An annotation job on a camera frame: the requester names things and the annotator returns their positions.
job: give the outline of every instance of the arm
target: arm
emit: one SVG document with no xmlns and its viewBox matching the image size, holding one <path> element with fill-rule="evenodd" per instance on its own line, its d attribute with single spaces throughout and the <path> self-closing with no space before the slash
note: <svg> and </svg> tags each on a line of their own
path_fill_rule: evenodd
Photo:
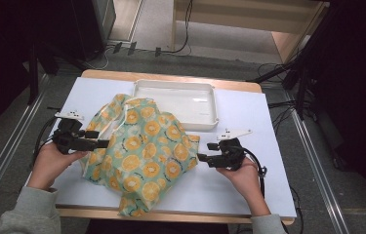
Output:
<svg viewBox="0 0 366 234">
<path fill-rule="evenodd" d="M 252 213 L 254 234 L 285 233 L 280 216 L 271 214 L 259 186 L 258 170 L 255 163 L 245 158 L 240 169 L 230 171 L 217 168 L 217 171 L 227 177 L 244 197 Z"/>
<path fill-rule="evenodd" d="M 50 186 L 71 163 L 86 154 L 63 155 L 54 143 L 44 145 L 15 208 L 0 217 L 0 233 L 61 233 L 61 220 L 55 208 L 58 192 Z"/>
</svg>

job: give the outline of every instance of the human hand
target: human hand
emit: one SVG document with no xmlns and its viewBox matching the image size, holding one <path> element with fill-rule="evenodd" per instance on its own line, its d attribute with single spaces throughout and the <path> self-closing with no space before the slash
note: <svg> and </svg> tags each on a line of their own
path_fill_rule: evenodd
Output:
<svg viewBox="0 0 366 234">
<path fill-rule="evenodd" d="M 225 168 L 216 168 L 216 170 L 227 177 L 235 189 L 246 199 L 252 215 L 270 215 L 270 210 L 260 189 L 258 167 L 254 162 L 245 157 L 237 171 Z"/>
<path fill-rule="evenodd" d="M 74 161 L 84 157 L 88 152 L 76 151 L 62 154 L 55 143 L 42 146 L 34 163 L 27 187 L 49 190 L 55 179 Z"/>
</svg>

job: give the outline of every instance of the gray sleeve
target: gray sleeve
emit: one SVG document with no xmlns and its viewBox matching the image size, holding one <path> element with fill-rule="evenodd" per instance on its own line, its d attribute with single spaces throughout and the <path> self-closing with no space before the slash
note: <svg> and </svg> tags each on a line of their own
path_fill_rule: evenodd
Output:
<svg viewBox="0 0 366 234">
<path fill-rule="evenodd" d="M 285 234 L 280 216 L 270 214 L 265 216 L 252 216 L 253 234 Z"/>
<path fill-rule="evenodd" d="M 12 211 L 0 217 L 0 233 L 61 233 L 55 208 L 58 192 L 24 187 Z"/>
</svg>

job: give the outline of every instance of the white tray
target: white tray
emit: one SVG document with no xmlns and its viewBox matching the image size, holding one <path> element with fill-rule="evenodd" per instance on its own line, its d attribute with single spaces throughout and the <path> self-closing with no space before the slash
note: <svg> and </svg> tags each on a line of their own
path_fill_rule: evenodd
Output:
<svg viewBox="0 0 366 234">
<path fill-rule="evenodd" d="M 219 123 L 210 84 L 138 80 L 133 96 L 153 98 L 160 111 L 174 114 L 187 131 L 211 130 Z"/>
</svg>

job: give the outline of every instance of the drawstring bag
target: drawstring bag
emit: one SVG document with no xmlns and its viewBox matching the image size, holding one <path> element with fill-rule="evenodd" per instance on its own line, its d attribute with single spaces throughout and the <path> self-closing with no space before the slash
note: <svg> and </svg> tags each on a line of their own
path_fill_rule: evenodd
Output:
<svg viewBox="0 0 366 234">
<path fill-rule="evenodd" d="M 99 131 L 109 145 L 80 160 L 83 177 L 122 191 L 120 215 L 149 212 L 197 165 L 199 136 L 187 135 L 179 120 L 161 112 L 151 98 L 116 95 L 87 131 Z"/>
</svg>

